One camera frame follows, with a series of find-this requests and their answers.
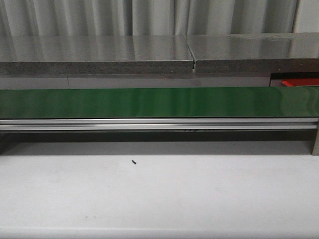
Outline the grey left table slab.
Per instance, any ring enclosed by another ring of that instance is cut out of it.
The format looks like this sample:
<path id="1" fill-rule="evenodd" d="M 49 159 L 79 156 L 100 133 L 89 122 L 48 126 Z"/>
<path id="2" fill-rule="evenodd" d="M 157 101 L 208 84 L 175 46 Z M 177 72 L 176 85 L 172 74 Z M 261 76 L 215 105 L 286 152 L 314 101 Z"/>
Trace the grey left table slab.
<path id="1" fill-rule="evenodd" d="M 2 75 L 188 74 L 182 36 L 2 36 Z"/>

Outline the grey table slab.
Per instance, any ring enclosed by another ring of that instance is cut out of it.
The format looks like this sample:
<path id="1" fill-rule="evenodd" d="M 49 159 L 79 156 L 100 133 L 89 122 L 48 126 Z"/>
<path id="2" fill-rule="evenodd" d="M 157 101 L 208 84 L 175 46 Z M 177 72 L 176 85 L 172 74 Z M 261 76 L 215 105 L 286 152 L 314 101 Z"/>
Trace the grey table slab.
<path id="1" fill-rule="evenodd" d="M 195 72 L 317 73 L 318 33 L 192 35 Z"/>
<path id="2" fill-rule="evenodd" d="M 188 74 L 182 36 L 2 36 L 2 75 Z"/>

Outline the grey right table slab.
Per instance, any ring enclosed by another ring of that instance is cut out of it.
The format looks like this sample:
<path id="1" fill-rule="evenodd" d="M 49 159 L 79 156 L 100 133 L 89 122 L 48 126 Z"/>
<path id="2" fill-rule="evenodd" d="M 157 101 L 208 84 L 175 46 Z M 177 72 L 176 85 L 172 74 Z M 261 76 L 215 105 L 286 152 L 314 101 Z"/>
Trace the grey right table slab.
<path id="1" fill-rule="evenodd" d="M 195 72 L 317 73 L 318 33 L 192 35 Z"/>

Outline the green conveyor belt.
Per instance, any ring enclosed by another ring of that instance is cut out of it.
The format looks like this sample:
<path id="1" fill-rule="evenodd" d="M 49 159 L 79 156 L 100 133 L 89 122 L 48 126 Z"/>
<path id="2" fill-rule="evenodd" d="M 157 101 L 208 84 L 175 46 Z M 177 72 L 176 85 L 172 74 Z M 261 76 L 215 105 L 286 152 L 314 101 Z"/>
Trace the green conveyor belt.
<path id="1" fill-rule="evenodd" d="M 2 119 L 317 117 L 318 87 L 1 90 Z"/>

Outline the red plastic tray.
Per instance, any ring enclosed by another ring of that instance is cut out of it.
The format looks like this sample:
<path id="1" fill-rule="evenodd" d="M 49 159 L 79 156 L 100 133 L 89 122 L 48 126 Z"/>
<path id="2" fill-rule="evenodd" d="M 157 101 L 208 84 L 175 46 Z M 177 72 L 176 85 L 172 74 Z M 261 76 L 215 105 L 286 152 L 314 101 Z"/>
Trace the red plastic tray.
<path id="1" fill-rule="evenodd" d="M 318 87 L 319 78 L 284 79 L 281 84 L 285 87 Z"/>

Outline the right conveyor support leg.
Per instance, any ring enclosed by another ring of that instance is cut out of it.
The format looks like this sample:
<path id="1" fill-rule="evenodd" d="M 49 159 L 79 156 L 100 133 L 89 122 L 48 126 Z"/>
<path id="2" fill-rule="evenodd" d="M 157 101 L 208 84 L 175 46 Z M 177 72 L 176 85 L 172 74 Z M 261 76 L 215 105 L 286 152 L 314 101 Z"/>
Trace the right conveyor support leg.
<path id="1" fill-rule="evenodd" d="M 315 122 L 315 127 L 311 129 L 310 153 L 312 156 L 319 155 L 319 121 Z"/>

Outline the grey pleated curtain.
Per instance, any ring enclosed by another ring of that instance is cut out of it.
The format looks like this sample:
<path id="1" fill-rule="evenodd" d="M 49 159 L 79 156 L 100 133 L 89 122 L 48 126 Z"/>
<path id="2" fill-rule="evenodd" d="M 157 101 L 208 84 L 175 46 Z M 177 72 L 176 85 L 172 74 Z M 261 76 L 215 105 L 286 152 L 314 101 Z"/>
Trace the grey pleated curtain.
<path id="1" fill-rule="evenodd" d="M 2 36 L 293 32 L 296 0 L 3 0 Z"/>

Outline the aluminium conveyor frame rail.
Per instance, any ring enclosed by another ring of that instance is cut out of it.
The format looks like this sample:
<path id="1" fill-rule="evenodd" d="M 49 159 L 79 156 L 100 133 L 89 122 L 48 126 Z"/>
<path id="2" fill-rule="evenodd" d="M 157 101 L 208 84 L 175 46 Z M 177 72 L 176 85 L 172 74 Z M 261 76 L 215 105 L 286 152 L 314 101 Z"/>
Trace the aluminium conveyor frame rail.
<path id="1" fill-rule="evenodd" d="M 316 129 L 318 124 L 318 118 L 2 119 L 0 130 L 293 130 Z"/>

